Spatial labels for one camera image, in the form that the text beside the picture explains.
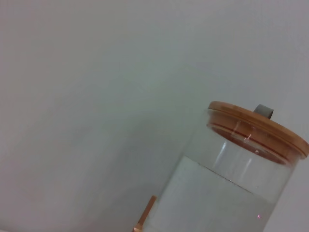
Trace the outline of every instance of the bamboo lid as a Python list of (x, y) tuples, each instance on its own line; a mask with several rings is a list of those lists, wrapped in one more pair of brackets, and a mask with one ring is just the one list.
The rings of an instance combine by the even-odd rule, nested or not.
[(231, 142), (280, 164), (294, 164), (309, 154), (309, 144), (294, 132), (260, 114), (225, 102), (209, 107), (208, 127)]

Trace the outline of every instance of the clear glass jar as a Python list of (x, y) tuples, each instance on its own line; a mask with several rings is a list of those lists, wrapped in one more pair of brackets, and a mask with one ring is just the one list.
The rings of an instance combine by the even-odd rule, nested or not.
[(303, 139), (270, 119), (212, 102), (143, 232), (262, 232), (308, 153)]

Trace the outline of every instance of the white wall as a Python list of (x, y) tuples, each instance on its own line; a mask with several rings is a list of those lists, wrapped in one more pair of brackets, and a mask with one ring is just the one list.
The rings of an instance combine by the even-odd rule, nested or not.
[[(212, 100), (308, 137), (305, 0), (0, 0), (0, 226), (130, 231)], [(307, 231), (309, 161), (266, 232)]]

